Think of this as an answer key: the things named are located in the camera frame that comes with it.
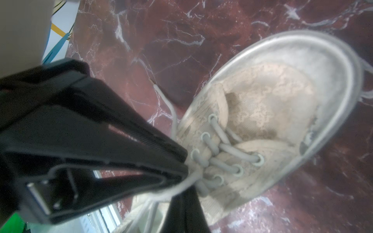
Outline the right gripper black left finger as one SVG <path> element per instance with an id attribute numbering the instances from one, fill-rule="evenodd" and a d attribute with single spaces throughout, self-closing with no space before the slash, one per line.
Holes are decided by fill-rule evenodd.
<path id="1" fill-rule="evenodd" d="M 185 232 L 185 203 L 184 193 L 172 198 L 166 214 L 161 233 L 184 233 Z"/>

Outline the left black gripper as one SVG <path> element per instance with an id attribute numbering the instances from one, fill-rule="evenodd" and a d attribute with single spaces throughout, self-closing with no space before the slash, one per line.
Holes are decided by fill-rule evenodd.
<path id="1" fill-rule="evenodd" d="M 151 151 L 178 162 L 186 160 L 182 146 L 151 126 L 104 82 L 88 75 L 87 63 L 65 58 L 1 77 L 1 131 L 35 108 L 56 103 L 114 126 Z"/>

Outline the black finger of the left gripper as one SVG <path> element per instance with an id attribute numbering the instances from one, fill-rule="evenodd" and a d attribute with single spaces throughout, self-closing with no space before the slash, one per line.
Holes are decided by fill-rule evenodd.
<path id="1" fill-rule="evenodd" d="M 126 197 L 180 183 L 187 167 L 173 159 L 104 163 L 36 158 L 17 166 L 17 211 L 33 223 L 59 224 Z"/>

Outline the beige sneaker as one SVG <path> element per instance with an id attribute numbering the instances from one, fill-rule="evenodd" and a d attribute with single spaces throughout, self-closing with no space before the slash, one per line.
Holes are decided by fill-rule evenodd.
<path id="1" fill-rule="evenodd" d="M 115 232 L 160 233 L 173 197 L 195 186 L 208 226 L 273 187 L 336 133 L 359 100 L 361 58 L 337 37 L 279 33 L 233 57 L 195 97 L 172 139 L 181 184 L 134 198 Z"/>

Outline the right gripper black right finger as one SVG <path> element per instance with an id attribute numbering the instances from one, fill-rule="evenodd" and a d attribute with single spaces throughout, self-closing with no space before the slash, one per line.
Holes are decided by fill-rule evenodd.
<path id="1" fill-rule="evenodd" d="M 210 233 L 195 186 L 185 194 L 185 232 Z"/>

